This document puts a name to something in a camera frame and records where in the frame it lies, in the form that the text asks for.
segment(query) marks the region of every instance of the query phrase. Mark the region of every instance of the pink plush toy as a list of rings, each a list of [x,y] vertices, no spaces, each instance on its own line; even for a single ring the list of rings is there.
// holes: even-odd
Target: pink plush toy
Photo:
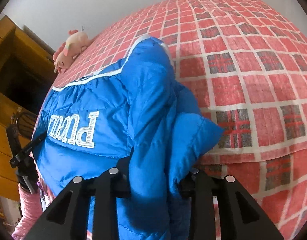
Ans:
[[[55,73],[64,73],[70,68],[76,57],[82,53],[92,41],[88,39],[85,32],[78,30],[69,31],[70,35],[66,42],[64,42],[59,49],[52,56],[55,65]]]
[[[91,43],[92,41],[88,39],[87,33],[76,32],[66,40],[63,52],[65,56],[74,57],[82,53]]]

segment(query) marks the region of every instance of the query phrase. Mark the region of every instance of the pink clothing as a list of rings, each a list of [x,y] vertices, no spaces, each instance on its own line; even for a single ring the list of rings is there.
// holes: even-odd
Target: pink clothing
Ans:
[[[16,226],[15,231],[12,233],[12,237],[15,240],[23,240],[33,224],[43,213],[43,209],[41,207],[39,193],[30,194],[23,190],[20,185],[18,185],[18,189],[20,194],[22,218]]]
[[[55,196],[44,183],[39,171],[38,174],[40,184],[42,185],[45,192],[45,201],[48,206],[50,202],[55,199]],[[14,240],[23,240],[28,231],[43,213],[43,209],[41,206],[39,193],[32,195],[29,192],[23,190],[20,184],[18,185],[18,190],[20,194],[22,218],[16,226],[15,231],[12,233],[12,237],[14,238]],[[92,233],[90,233],[89,231],[87,231],[87,240],[92,240]]]

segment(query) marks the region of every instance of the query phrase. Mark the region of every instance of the black mount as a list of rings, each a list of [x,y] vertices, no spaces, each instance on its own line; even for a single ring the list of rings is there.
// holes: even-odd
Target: black mount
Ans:
[[[77,176],[60,192],[24,240],[85,240],[90,198],[95,197],[93,240],[119,240],[116,198],[129,198],[130,156],[99,177]],[[217,196],[222,240],[283,240],[247,190],[233,177],[216,179],[193,168],[179,185],[191,198],[189,240],[215,240],[213,196]]]
[[[23,149],[21,148],[19,141],[19,130],[16,124],[11,124],[6,128],[6,135],[9,143],[10,150],[12,152],[12,159],[10,160],[10,166],[18,168],[18,171],[28,171],[30,169],[35,170],[36,166],[34,161],[31,160],[30,153],[37,147],[46,137],[47,131],[40,134],[35,140],[30,141]],[[31,179],[27,175],[22,175],[23,181],[27,185],[31,194],[38,192],[37,178]]]

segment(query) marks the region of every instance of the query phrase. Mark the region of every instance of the silver screw head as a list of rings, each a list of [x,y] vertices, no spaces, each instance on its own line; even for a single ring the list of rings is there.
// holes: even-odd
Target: silver screw head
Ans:
[[[235,180],[236,180],[236,179],[235,179],[234,176],[229,175],[229,176],[226,177],[226,181],[227,181],[227,182],[234,182]]]
[[[197,168],[191,168],[190,169],[190,172],[192,173],[192,174],[197,174],[198,172],[199,172],[199,170],[197,169]]]
[[[83,178],[80,176],[76,176],[73,178],[73,183],[80,183],[83,181]]]
[[[118,172],[119,172],[118,168],[111,168],[111,169],[109,170],[109,173],[110,173],[110,174],[117,174]]]

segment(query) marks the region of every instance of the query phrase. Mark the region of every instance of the plush toy ear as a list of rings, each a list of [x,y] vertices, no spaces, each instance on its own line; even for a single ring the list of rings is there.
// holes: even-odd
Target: plush toy ear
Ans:
[[[70,43],[66,43],[66,46],[64,47],[64,50],[62,51],[65,56],[68,56],[70,45],[71,45]]]
[[[73,35],[73,34],[75,34],[75,33],[77,33],[77,32],[78,32],[78,30],[72,30],[72,31],[69,31],[68,34],[69,34],[69,35]]]

